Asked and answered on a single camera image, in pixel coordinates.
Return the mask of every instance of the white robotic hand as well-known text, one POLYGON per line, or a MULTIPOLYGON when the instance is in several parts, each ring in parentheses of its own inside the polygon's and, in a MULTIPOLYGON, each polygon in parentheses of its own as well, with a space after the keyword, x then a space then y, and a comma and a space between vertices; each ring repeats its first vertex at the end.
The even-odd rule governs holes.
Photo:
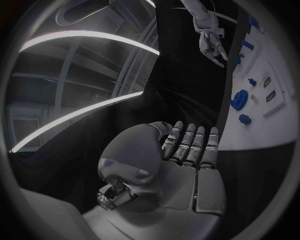
POLYGON ((224 29, 219 28, 219 21, 214 13, 208 13, 206 7, 199 0, 180 0, 188 12, 193 16, 193 25, 200 34, 199 48, 201 53, 212 62, 224 68, 216 57, 221 54, 227 61, 227 54, 220 38, 224 38, 224 29))

